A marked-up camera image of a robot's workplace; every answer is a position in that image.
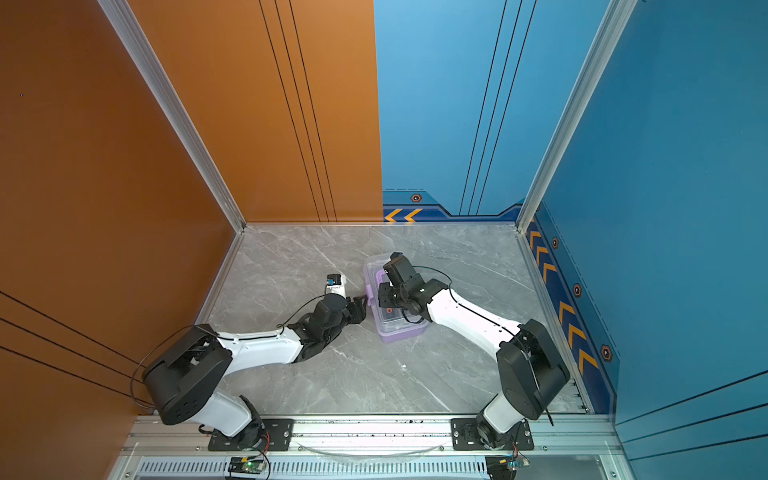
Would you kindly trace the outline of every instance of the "vent grille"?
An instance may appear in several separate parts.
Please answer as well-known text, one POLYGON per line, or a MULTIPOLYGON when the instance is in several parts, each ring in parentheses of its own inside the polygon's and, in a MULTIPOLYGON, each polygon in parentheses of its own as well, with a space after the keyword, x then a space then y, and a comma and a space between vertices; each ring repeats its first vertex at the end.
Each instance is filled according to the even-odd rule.
POLYGON ((145 477, 221 478, 227 473, 229 459, 226 457, 144 457, 138 468, 145 477))
POLYGON ((308 478, 332 475, 338 477, 366 477, 368 475, 435 476, 448 478, 454 474, 457 478, 467 474, 485 474, 485 460, 479 458, 435 459, 417 462, 381 462, 340 463, 332 460, 281 460, 272 461, 274 478, 308 478))
MULTIPOLYGON (((144 457, 139 478, 225 478, 230 457, 144 457)), ((270 480, 310 478, 487 478, 485 458, 462 455, 421 457, 412 461, 275 456, 270 458, 270 480)))

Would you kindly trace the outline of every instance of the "blue wall panel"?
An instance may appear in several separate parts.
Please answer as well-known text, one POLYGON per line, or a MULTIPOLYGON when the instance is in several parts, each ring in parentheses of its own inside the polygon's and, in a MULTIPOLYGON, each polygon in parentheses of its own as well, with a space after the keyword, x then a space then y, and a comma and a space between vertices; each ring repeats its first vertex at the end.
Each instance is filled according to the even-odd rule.
POLYGON ((518 203, 607 4, 376 0, 384 190, 426 191, 451 215, 518 203))
POLYGON ((766 450, 768 438, 763 438, 635 460, 630 465, 638 478, 653 480, 758 480, 766 477, 766 467, 755 459, 755 452, 766 450))
MULTIPOLYGON (((695 410, 679 419, 633 419, 768 365, 765 25, 765 2, 638 2, 545 195, 621 352, 622 440, 766 401, 760 389, 730 387, 674 407, 695 410)), ((761 415, 657 435, 648 451, 766 433, 761 415)), ((756 455, 757 445, 742 448, 756 455)), ((643 475, 672 457, 705 455, 653 457, 633 462, 635 472, 683 478, 643 475)))

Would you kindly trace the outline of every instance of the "black stripe line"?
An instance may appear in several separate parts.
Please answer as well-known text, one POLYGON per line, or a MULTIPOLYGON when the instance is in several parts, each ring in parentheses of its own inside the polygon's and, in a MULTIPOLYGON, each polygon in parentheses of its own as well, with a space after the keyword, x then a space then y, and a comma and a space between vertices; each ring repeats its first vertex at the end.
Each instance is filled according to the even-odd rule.
POLYGON ((78 332, 76 329, 74 329, 74 328, 70 327, 69 325, 66 325, 66 324, 64 324, 64 323, 62 323, 62 322, 59 322, 58 320, 56 320, 56 319, 55 319, 55 318, 53 318, 52 316, 50 316, 50 315, 46 315, 45 313, 43 313, 43 312, 41 312, 40 310, 38 310, 38 309, 34 308, 33 306, 29 306, 27 303, 24 303, 24 302, 22 302, 21 300, 19 300, 19 299, 17 299, 17 298, 14 298, 13 296, 10 296, 10 295, 8 295, 6 292, 3 292, 3 291, 1 291, 1 290, 0 290, 0 294, 2 294, 3 296, 5 296, 6 298, 9 298, 10 300, 13 300, 14 302, 18 303, 19 305, 22 305, 22 306, 25 306, 25 307, 27 307, 28 309, 30 309, 31 311, 33 311, 33 312, 35 312, 35 313, 37 313, 37 314, 39 314, 39 315, 43 315, 45 318, 47 318, 47 319, 51 320, 51 321, 52 321, 52 322, 54 322, 54 323, 57 323, 57 324, 59 324, 59 325, 63 326, 65 329, 68 329, 68 330, 70 330, 70 331, 72 331, 72 332, 75 332, 75 333, 77 333, 79 336, 82 336, 82 337, 84 337, 84 338, 86 338, 86 339, 89 339, 90 341, 92 341, 93 343, 95 343, 95 344, 97 344, 97 345, 103 346, 105 349, 109 350, 110 352, 113 352, 113 353, 117 353, 119 356, 123 357, 124 359, 132 361, 132 362, 133 362, 135 365, 139 365, 139 362, 137 362, 136 360, 132 359, 131 357, 129 357, 129 356, 125 356, 125 355, 123 355, 122 353, 118 352, 117 350, 115 350, 115 349, 112 349, 112 348, 110 348, 110 347, 106 346, 105 344, 103 344, 103 343, 99 342, 98 340, 94 340, 94 339, 92 339, 90 336, 88 336, 88 335, 85 335, 84 333, 78 332))
POLYGON ((312 139, 310 138, 310 130, 306 126, 306 116, 304 115, 304 106, 301 105, 301 94, 299 93, 299 84, 296 82, 296 74, 293 72, 293 62, 290 59, 290 51, 288 51, 288 41, 286 40, 286 31, 283 29, 283 20, 280 18, 280 9, 277 7, 277 0, 275 1, 275 10, 277 10, 277 21, 280 23, 280 32, 283 34, 283 43, 286 46, 286 55, 288 55, 288 65, 290 66, 290 74, 293 77, 293 86, 296 89, 296 99, 299 101, 299 110, 301 111, 301 118, 304 120, 304 131, 306 132, 306 141, 310 144, 310 154, 312 155, 312 165, 315 166, 315 176, 317 177, 317 187, 320 189, 320 198, 323 200, 323 209, 326 211, 326 220, 330 221, 331 216, 328 214, 328 206, 326 205, 326 196, 323 193, 323 184, 320 182, 320 173, 317 171, 317 160, 315 160, 315 150, 312 148, 312 139))
POLYGON ((299 56, 301 57, 301 66, 304 69, 304 79, 306 80, 306 90, 310 93, 310 107, 312 108, 312 116, 315 118, 315 130, 317 131, 317 141, 320 145, 320 157, 323 159, 323 168, 326 171, 326 180, 328 181, 328 194, 331 197, 331 208, 333 208, 333 218, 339 221, 336 216, 336 203, 333 201, 333 189, 331 188, 331 180, 328 177, 328 166, 326 165, 326 154, 323 152, 323 139, 320 137, 320 128, 317 126, 317 114, 315 113, 315 104, 312 100, 312 90, 310 89, 310 79, 306 74, 306 65, 304 64, 304 53, 301 51, 301 41, 299 40, 299 29, 296 27, 296 16, 293 15, 293 3, 288 0, 290 5, 290 16, 293 18, 293 30, 296 32, 296 43, 299 44, 299 56))
POLYGON ((30 357, 30 356, 26 356, 26 355, 25 355, 25 354, 23 354, 23 353, 19 353, 19 352, 15 351, 15 350, 11 350, 11 349, 9 349, 9 348, 7 348, 7 347, 4 347, 4 346, 2 346, 2 345, 0 345, 0 349, 3 349, 3 350, 5 350, 6 352, 14 353, 14 354, 16 354, 16 355, 18 355, 18 356, 20 356, 20 357, 24 357, 24 358, 26 358, 27 360, 31 360, 32 362, 36 362, 36 363, 39 363, 40 365, 45 365, 45 366, 47 366, 47 367, 50 367, 50 368, 52 368, 52 369, 54 369, 54 370, 58 370, 59 372, 62 372, 62 373, 66 373, 67 375, 72 375, 73 377, 75 377, 75 378, 79 378, 80 380, 85 380, 85 381, 86 381, 86 382, 88 382, 88 383, 93 383, 94 385, 98 385, 98 386, 100 386, 101 388, 104 388, 104 389, 107 389, 107 390, 111 390, 112 392, 115 392, 115 393, 119 393, 119 394, 120 394, 120 395, 122 395, 122 396, 127 396, 128 398, 130 398, 130 397, 131 397, 131 396, 130 396, 130 395, 128 395, 127 393, 123 393, 123 392, 121 392, 120 390, 115 390, 115 389, 113 389, 113 388, 111 388, 111 387, 108 387, 108 386, 106 386, 106 385, 102 385, 102 384, 100 384, 99 382, 94 382, 93 380, 89 380, 89 379, 86 379, 86 378, 85 378, 85 377, 83 377, 83 376, 79 376, 77 373, 68 372, 67 370, 64 370, 64 369, 60 369, 60 368, 58 368, 57 366, 53 366, 53 365, 51 365, 50 363, 42 362, 41 360, 38 360, 38 359, 34 359, 34 358, 30 357))
POLYGON ((646 458, 654 458, 654 457, 661 457, 664 455, 672 455, 673 453, 681 453, 681 452, 690 452, 691 450, 698 450, 698 449, 708 449, 709 447, 717 447, 720 445, 728 445, 729 443, 738 443, 738 442, 745 442, 747 440, 757 440, 757 439, 764 439, 768 437, 768 433, 763 433, 762 435, 754 435, 751 437, 744 437, 743 439, 736 439, 736 440, 727 440, 725 442, 718 442, 718 443, 710 443, 709 445, 702 445, 700 447, 690 447, 689 449, 680 449, 680 450, 674 450, 672 452, 663 452, 663 453, 656 453, 653 455, 645 455, 644 457, 637 457, 637 458, 628 458, 630 462, 634 462, 635 460, 645 460, 646 458))
POLYGON ((504 0, 502 9, 502 20, 498 23, 498 33, 496 34, 496 45, 493 46, 493 56, 491 57, 491 67, 488 70, 488 80, 485 82, 485 93, 482 96, 482 105, 480 106, 480 118, 478 118, 478 128, 475 131, 475 141, 472 142, 472 153, 469 155, 469 167, 467 167, 467 178, 464 180, 464 191, 462 192, 462 202, 458 206, 458 214, 462 214, 464 208, 464 196, 467 194, 467 185, 469 184, 469 172, 472 171, 472 157, 475 156, 475 147, 478 143, 478 134, 480 133, 480 122, 482 121, 482 112, 485 110, 485 98, 488 96, 488 86, 491 84, 491 73, 493 72, 493 61, 496 59, 496 49, 498 48, 498 39, 502 34, 502 24, 504 23, 504 12, 507 11, 507 0, 504 0))
POLYGON ((475 192, 478 188, 478 179, 480 178, 480 171, 482 170, 482 160, 485 156, 485 149, 488 146, 488 137, 491 136, 491 129, 493 128, 493 118, 496 115, 496 106, 498 105, 498 94, 502 91, 502 84, 504 83, 504 73, 507 71, 507 62, 509 61, 509 52, 512 50, 512 41, 515 40, 515 31, 518 29, 518 20, 520 18, 520 10, 523 6, 522 0, 518 6, 518 15, 515 17, 515 26, 512 28, 512 36, 509 38, 509 47, 507 47, 507 58, 504 59, 504 68, 502 69, 502 79, 498 81, 498 90, 496 91, 496 99, 493 102, 493 111, 491 112, 491 121, 488 123, 488 131, 485 133, 485 143, 482 147, 482 154, 480 155, 480 165, 478 165, 478 174, 475 177, 475 186, 472 188, 472 198, 469 200, 469 208, 467 214, 472 211, 472 202, 475 201, 475 192))
POLYGON ((77 355, 77 356, 80 356, 80 357, 82 357, 82 358, 84 358, 84 359, 86 359, 86 360, 90 360, 90 361, 92 361, 93 363, 96 363, 97 365, 101 365, 101 366, 103 366, 105 369, 109 369, 109 370, 111 370, 111 371, 113 371, 113 372, 115 372, 115 373, 119 373, 120 375, 124 376, 124 377, 125 377, 125 378, 127 378, 127 379, 129 379, 129 378, 131 377, 130 375, 127 375, 127 374, 125 374, 125 373, 121 372, 120 370, 116 370, 116 369, 113 369, 112 367, 110 367, 110 366, 107 366, 107 365, 105 365, 104 363, 98 362, 97 360, 94 360, 94 359, 92 359, 91 357, 85 356, 85 355, 83 355, 82 353, 78 353, 78 352, 75 352, 73 349, 69 349, 69 348, 67 348, 67 347, 63 346, 63 345, 62 345, 62 344, 60 344, 60 343, 54 342, 54 341, 53 341, 53 340, 51 340, 51 339, 47 339, 47 338, 45 338, 45 337, 44 337, 44 336, 42 336, 42 335, 38 335, 37 333, 35 333, 35 332, 32 332, 31 330, 27 330, 27 329, 26 329, 26 328, 24 328, 23 326, 19 326, 19 325, 16 325, 15 323, 11 322, 10 320, 6 320, 6 319, 4 319, 4 318, 2 318, 2 317, 0 317, 0 320, 1 320, 1 321, 3 321, 3 322, 6 322, 8 325, 14 326, 14 327, 16 327, 17 329, 20 329, 20 330, 22 330, 22 331, 24 331, 24 332, 26 332, 26 333, 29 333, 30 335, 34 335, 34 336, 38 337, 39 339, 43 339, 43 340, 45 340, 46 342, 49 342, 49 343, 53 343, 53 344, 54 344, 54 345, 56 345, 57 347, 59 347, 59 348, 62 348, 62 349, 64 349, 64 350, 67 350, 67 351, 68 351, 68 352, 70 352, 70 353, 74 353, 75 355, 77 355))
POLYGON ((531 17, 528 19, 528 28, 525 29, 525 37, 523 37, 523 45, 520 48, 520 55, 518 56, 518 65, 515 67, 515 74, 512 75, 512 85, 509 86, 509 94, 507 95, 507 104, 504 106, 504 113, 502 114, 502 122, 498 126, 498 132, 496 133, 496 142, 493 144, 493 152, 491 152, 491 160, 488 162, 488 169, 485 172, 485 181, 482 184, 482 191, 480 192, 480 200, 478 200, 478 209, 475 210, 475 215, 480 212, 480 203, 482 202, 482 196, 485 193, 485 185, 488 183, 488 174, 491 173, 491 165, 493 165, 493 157, 496 155, 496 146, 498 145, 498 138, 502 134, 502 127, 504 126, 504 117, 507 116, 507 107, 509 106, 509 98, 512 96, 512 88, 515 87, 515 79, 518 77, 518 69, 520 68, 520 59, 523 58, 523 50, 525 50, 525 41, 528 40, 528 31, 531 30, 531 21, 533 20, 533 12, 536 11, 536 2, 534 0, 533 9, 531 10, 531 17))
POLYGON ((299 145, 299 153, 301 154, 301 161, 304 164, 304 173, 306 174, 306 182, 310 185, 310 193, 312 194, 312 202, 315 204, 315 213, 317 214, 317 221, 320 220, 320 210, 317 208, 317 200, 315 200, 315 190, 312 188, 312 181, 310 180, 310 171, 306 168, 306 160, 304 160, 304 152, 301 149, 301 142, 299 141, 299 132, 296 130, 296 122, 293 121, 293 112, 290 110, 290 103, 288 102, 288 92, 286 91, 286 85, 283 82, 283 74, 280 73, 280 64, 277 62, 277 53, 275 53, 275 45, 272 43, 272 35, 270 35, 270 27, 266 24, 266 15, 264 14, 264 5, 259 0, 259 8, 261 8, 261 16, 264 18, 264 28, 266 28, 266 36, 270 40, 270 47, 272 47, 272 56, 275 58, 275 66, 277 67, 277 75, 280 76, 280 84, 283 86, 283 95, 286 97, 286 105, 288 106, 288 115, 290 115, 290 123, 293 125, 293 133, 296 135, 296 143, 299 145))
POLYGON ((662 430, 661 432, 656 432, 656 433, 649 433, 648 435, 643 435, 643 436, 641 436, 641 437, 637 437, 636 439, 632 439, 632 440, 625 440, 625 441, 623 441, 622 443, 629 443, 629 442, 634 442, 635 440, 642 440, 642 439, 647 439, 648 437, 652 437, 652 436, 655 436, 655 435, 661 435, 662 433, 668 433, 668 432, 672 432, 673 430, 684 429, 684 428, 686 428, 686 427, 690 427, 690 426, 693 426, 693 425, 699 425, 700 423, 711 422, 712 420, 724 419, 724 418, 726 418, 726 417, 730 417, 730 416, 732 416, 732 415, 738 415, 738 414, 740 414, 740 413, 749 412, 750 410, 757 410, 757 409, 761 409, 761 408, 763 408, 763 407, 767 407, 767 406, 768 406, 768 403, 763 403, 762 405, 755 405, 754 407, 749 407, 749 408, 747 408, 747 409, 741 409, 741 410, 737 410, 737 411, 735 411, 735 412, 724 413, 724 414, 722 414, 722 415, 718 415, 718 416, 715 416, 715 417, 711 417, 711 418, 708 418, 708 419, 706 419, 706 420, 699 420, 698 422, 692 422, 692 423, 688 423, 688 424, 686 424, 686 425, 681 425, 681 426, 679 426, 679 427, 673 427, 672 429, 666 429, 666 430, 662 430))
POLYGON ((651 410, 650 412, 644 413, 642 415, 638 415, 636 417, 632 417, 631 419, 624 420, 622 422, 617 423, 616 426, 619 426, 619 425, 621 425, 623 423, 631 422, 632 420, 637 420, 637 419, 639 419, 641 417, 645 417, 646 415, 650 415, 651 413, 660 412, 661 410, 665 410, 665 409, 668 409, 670 407, 674 407, 675 405, 680 405, 681 403, 685 403, 685 402, 687 402, 689 400, 693 400, 693 399, 697 399, 697 398, 699 398, 701 396, 709 395, 710 393, 716 392, 717 390, 726 389, 726 388, 728 388, 730 386, 734 386, 734 385, 736 385, 738 383, 746 382, 747 380, 751 380, 751 379, 754 379, 754 378, 759 377, 761 375, 765 375, 766 373, 768 373, 768 370, 763 370, 762 372, 755 373, 754 375, 750 375, 750 376, 744 377, 741 380, 737 380, 735 382, 731 382, 731 383, 727 383, 726 385, 719 386, 716 389, 707 390, 704 393, 700 393, 698 395, 694 395, 694 396, 688 397, 687 399, 682 399, 682 400, 680 400, 678 402, 671 403, 671 404, 669 404, 667 406, 663 406, 663 407, 660 407, 658 409, 651 410))

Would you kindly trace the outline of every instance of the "orange chevron arrow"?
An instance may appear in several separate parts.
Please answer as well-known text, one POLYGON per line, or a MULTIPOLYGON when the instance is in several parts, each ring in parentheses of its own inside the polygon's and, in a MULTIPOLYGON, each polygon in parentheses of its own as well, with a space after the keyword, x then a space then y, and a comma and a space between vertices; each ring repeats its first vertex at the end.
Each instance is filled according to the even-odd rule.
POLYGON ((549 253, 549 250, 547 250, 544 247, 536 247, 536 265, 541 265, 541 254, 542 253, 549 253))
POLYGON ((598 361, 593 359, 588 353, 586 353, 584 350, 579 349, 578 351, 578 371, 584 375, 584 361, 587 360, 589 363, 594 365, 596 369, 599 369, 598 361))
POLYGON ((571 348, 574 348, 574 333, 585 340, 587 339, 586 335, 584 335, 584 332, 573 326, 572 323, 568 326, 568 345, 570 345, 571 348))
POLYGON ((531 250, 533 250, 533 237, 541 238, 541 234, 539 232, 531 232, 531 250))
POLYGON ((396 209, 392 210, 392 213, 390 213, 389 215, 387 215, 384 218, 389 220, 392 223, 397 223, 397 220, 393 219, 392 217, 394 217, 395 215, 399 214, 400 212, 402 212, 402 208, 396 208, 396 209))
POLYGON ((547 284, 547 270, 552 270, 553 272, 557 272, 558 269, 554 268, 554 265, 551 263, 544 262, 544 284, 547 284))
POLYGON ((420 211, 422 211, 422 209, 421 208, 417 208, 416 210, 414 210, 410 214, 406 215, 406 220, 409 221, 409 222, 414 222, 415 223, 416 220, 413 220, 413 216, 416 215, 420 211))
POLYGON ((563 324, 563 311, 571 312, 574 315, 576 315, 576 312, 574 312, 574 309, 572 306, 568 305, 567 303, 560 302, 560 324, 563 324))

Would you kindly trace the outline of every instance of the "clear plastic lid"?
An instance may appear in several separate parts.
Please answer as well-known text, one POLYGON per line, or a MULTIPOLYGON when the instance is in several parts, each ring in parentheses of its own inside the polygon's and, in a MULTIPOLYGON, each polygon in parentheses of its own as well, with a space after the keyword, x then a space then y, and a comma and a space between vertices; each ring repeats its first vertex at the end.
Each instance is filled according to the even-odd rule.
POLYGON ((384 264, 389 262, 389 256, 390 253, 384 253, 368 257, 363 271, 366 284, 368 285, 368 304, 371 306, 373 316, 379 324, 379 330, 382 333, 392 333, 404 329, 424 328, 428 323, 426 320, 419 322, 420 318, 417 317, 409 318, 411 322, 408 322, 403 317, 400 309, 379 306, 379 284, 389 282, 389 278, 384 271, 384 264))

